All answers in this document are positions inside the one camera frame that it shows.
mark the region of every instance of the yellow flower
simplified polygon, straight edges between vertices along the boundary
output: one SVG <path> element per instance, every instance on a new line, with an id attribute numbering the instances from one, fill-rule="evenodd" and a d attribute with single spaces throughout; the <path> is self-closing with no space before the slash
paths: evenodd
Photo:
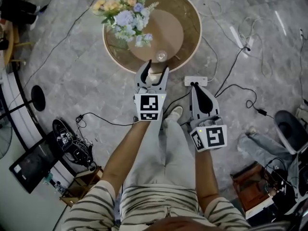
<path id="1" fill-rule="evenodd" d="M 98 0 L 96 3 L 99 3 L 100 5 L 104 5 L 104 3 L 106 3 L 106 0 Z"/>
<path id="2" fill-rule="evenodd" d="M 127 3 L 128 3 L 130 6 L 135 6 L 135 4 L 137 3 L 137 0 L 127 0 Z"/>
<path id="3" fill-rule="evenodd" d="M 109 11 L 109 10 L 114 10 L 120 7 L 119 2 L 115 1 L 115 0 L 108 0 L 104 6 L 103 9 L 105 11 Z"/>
<path id="4" fill-rule="evenodd" d="M 93 10 L 99 10 L 101 7 L 101 4 L 99 3 L 99 1 L 97 1 L 94 5 L 93 5 Z"/>

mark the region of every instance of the striped shirt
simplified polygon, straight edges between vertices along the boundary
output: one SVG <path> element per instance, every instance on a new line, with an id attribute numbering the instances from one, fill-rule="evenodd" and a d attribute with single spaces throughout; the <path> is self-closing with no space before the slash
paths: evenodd
<path id="1" fill-rule="evenodd" d="M 206 226 L 223 230 L 242 231 L 250 228 L 239 210 L 225 198 L 213 200 L 203 217 L 199 215 L 195 190 L 161 184 L 126 188 L 120 204 L 121 225 L 117 226 L 114 217 L 115 196 L 110 183 L 99 181 L 83 199 L 74 204 L 62 230 L 141 231 L 157 220 L 178 216 L 190 217 Z"/>

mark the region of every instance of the black monitor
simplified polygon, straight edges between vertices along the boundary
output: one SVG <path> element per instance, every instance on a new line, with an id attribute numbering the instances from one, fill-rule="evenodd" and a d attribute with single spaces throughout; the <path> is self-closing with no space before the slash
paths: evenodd
<path id="1" fill-rule="evenodd" d="M 31 193 L 63 154 L 51 132 L 13 163 L 10 171 Z"/>

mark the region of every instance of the white power outlet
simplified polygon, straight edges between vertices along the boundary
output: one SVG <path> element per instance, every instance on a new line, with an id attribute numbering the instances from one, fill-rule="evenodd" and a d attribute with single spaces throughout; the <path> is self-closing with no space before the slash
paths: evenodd
<path id="1" fill-rule="evenodd" d="M 199 86 L 206 87 L 207 86 L 207 77 L 205 76 L 185 76 L 184 84 L 186 87 L 190 86 L 191 83 L 198 82 Z"/>

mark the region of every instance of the blue hydrangea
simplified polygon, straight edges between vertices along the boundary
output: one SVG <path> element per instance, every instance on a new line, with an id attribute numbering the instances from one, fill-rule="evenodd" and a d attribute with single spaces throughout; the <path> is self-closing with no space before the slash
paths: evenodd
<path id="1" fill-rule="evenodd" d="M 136 3 L 134 6 L 134 11 L 135 12 L 141 12 L 141 10 L 143 10 L 144 6 L 141 3 Z"/>
<path id="2" fill-rule="evenodd" d="M 146 35 L 144 35 L 144 40 L 145 41 L 152 41 L 153 40 L 152 34 L 147 33 Z"/>
<path id="3" fill-rule="evenodd" d="M 119 31 L 121 31 L 121 28 L 119 26 L 116 26 L 115 30 L 116 30 L 116 32 L 119 32 Z"/>
<path id="4" fill-rule="evenodd" d="M 142 35 L 138 35 L 137 37 L 136 37 L 136 44 L 135 44 L 135 46 L 136 47 L 142 47 L 143 46 L 143 41 L 142 41 Z"/>
<path id="5" fill-rule="evenodd" d="M 134 21 L 134 17 L 131 11 L 124 10 L 115 16 L 115 21 L 119 26 L 127 26 Z"/>

